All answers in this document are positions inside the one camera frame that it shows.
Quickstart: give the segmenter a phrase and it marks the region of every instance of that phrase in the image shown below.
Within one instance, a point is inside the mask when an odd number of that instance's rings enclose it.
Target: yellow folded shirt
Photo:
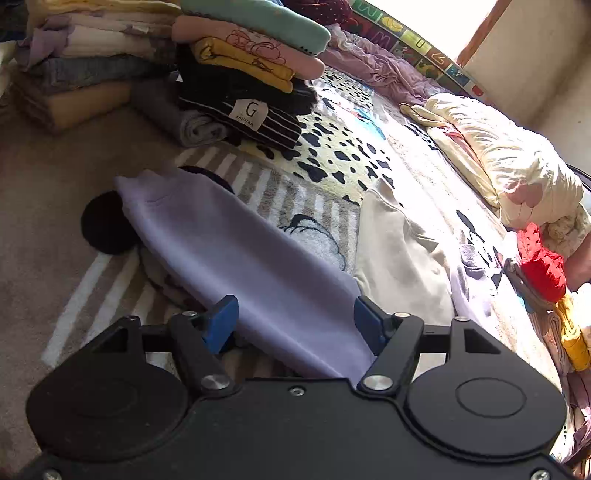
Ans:
[[[573,321],[574,308],[569,293],[556,304],[554,311],[562,322],[562,330],[560,332],[562,346],[566,350],[566,354],[569,356],[574,369],[577,372],[588,369],[591,367],[591,358],[581,329]]]
[[[72,12],[74,10],[97,11],[111,10],[116,12],[145,12],[168,14],[176,17],[181,14],[178,5],[159,0],[27,0],[29,17],[27,33],[33,33],[35,27],[45,23],[49,15]]]
[[[202,38],[191,49],[199,63],[241,70],[282,92],[293,91],[290,80],[294,71],[291,68],[257,57],[219,38]]]

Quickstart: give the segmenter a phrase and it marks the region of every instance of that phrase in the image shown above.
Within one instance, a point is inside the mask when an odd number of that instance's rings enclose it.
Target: window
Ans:
[[[368,1],[454,60],[496,4],[496,0]]]

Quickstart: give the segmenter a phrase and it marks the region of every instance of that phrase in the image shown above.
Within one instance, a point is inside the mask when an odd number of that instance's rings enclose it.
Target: purple blanket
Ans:
[[[329,47],[318,55],[326,65],[345,72],[390,98],[396,105],[424,105],[429,97],[447,92],[433,79],[424,77],[404,59],[399,59],[366,38],[331,25]]]

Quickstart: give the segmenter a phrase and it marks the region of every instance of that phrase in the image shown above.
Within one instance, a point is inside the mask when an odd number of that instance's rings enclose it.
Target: wall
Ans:
[[[464,70],[499,110],[529,126],[554,96],[588,29],[582,0],[512,0]]]
[[[591,174],[591,54],[560,86],[534,126],[566,163]]]

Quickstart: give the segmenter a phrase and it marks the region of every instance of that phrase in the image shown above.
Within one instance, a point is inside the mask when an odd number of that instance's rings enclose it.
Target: purple cloth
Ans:
[[[175,168],[118,177],[124,212],[192,296],[238,298],[238,332],[307,377],[353,385],[373,363],[353,322],[355,280],[303,249],[203,175]]]
[[[326,65],[363,81],[396,105],[424,105],[429,97],[447,92],[433,79],[423,76],[404,59],[399,59],[366,38],[329,27],[329,47],[318,55]]]
[[[591,370],[568,374],[569,387],[575,403],[583,413],[584,422],[574,433],[574,450],[569,460],[591,443]]]
[[[18,43],[14,58],[23,70],[28,70],[49,56],[59,57],[66,48],[70,32],[71,28],[36,28],[32,36]]]

